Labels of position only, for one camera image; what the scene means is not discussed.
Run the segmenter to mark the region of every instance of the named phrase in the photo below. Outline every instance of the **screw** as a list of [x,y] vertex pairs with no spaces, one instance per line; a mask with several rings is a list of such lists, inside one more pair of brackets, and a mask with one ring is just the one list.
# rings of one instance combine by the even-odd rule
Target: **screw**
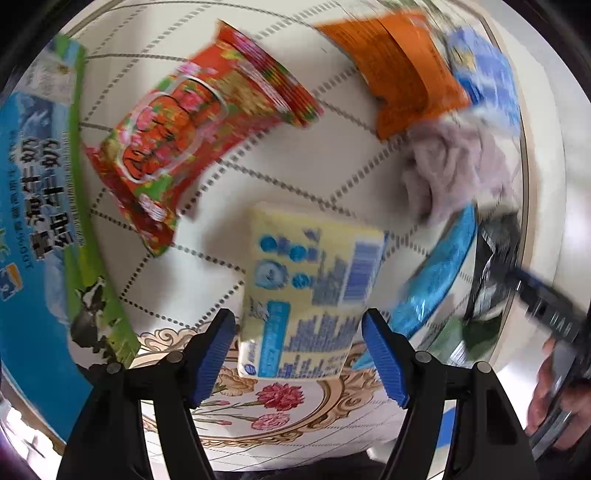
[[491,366],[489,364],[487,364],[486,362],[478,362],[476,364],[476,368],[484,374],[489,374],[492,371]]
[[108,374],[115,375],[120,370],[121,370],[121,364],[118,362],[114,362],[112,364],[107,365],[107,373]]
[[417,352],[414,354],[414,357],[417,361],[421,362],[422,364],[427,364],[431,361],[431,354],[427,352]]
[[167,356],[166,356],[166,360],[172,364],[177,364],[179,363],[182,359],[183,359],[183,353],[176,350],[174,352],[170,352]]

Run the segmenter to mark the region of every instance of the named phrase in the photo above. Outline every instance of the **red snack bag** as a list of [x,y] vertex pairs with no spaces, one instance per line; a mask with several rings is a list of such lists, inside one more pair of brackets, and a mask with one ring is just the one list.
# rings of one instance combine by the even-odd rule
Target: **red snack bag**
[[130,225],[160,255],[173,241],[178,198],[207,166],[254,132],[280,122],[305,126],[321,113],[282,65],[220,22],[214,44],[86,152]]

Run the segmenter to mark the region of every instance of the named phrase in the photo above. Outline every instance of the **cow image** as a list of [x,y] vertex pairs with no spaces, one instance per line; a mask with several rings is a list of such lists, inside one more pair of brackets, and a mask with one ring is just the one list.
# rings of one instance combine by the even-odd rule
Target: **cow image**
[[108,337],[112,328],[121,321],[113,319],[103,325],[102,315],[105,311],[106,301],[103,300],[105,279],[97,277],[94,284],[85,290],[76,289],[82,308],[70,325],[70,337],[81,348],[92,348],[94,354],[103,351],[103,358],[107,361],[115,361],[116,355],[109,344]]

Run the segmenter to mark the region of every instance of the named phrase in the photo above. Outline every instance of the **human hand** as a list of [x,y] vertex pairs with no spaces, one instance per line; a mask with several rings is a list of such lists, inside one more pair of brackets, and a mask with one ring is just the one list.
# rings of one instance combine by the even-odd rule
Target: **human hand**
[[[527,411],[527,427],[525,429],[527,435],[535,433],[548,413],[551,400],[549,393],[554,382],[551,356],[554,344],[555,341],[550,338],[542,347],[544,353],[549,356],[538,371],[538,384]],[[591,386],[577,385],[566,389],[560,401],[560,408],[564,411],[572,411],[573,414],[569,425],[556,440],[554,447],[559,450],[567,450],[577,443],[591,427]]]

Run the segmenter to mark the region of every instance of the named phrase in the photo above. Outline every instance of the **purple cloth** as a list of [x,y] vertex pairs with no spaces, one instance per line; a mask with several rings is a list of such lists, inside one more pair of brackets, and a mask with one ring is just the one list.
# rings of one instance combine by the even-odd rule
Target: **purple cloth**
[[428,122],[408,132],[412,152],[402,172],[411,211],[429,225],[445,221],[482,191],[510,190],[505,154],[483,128]]

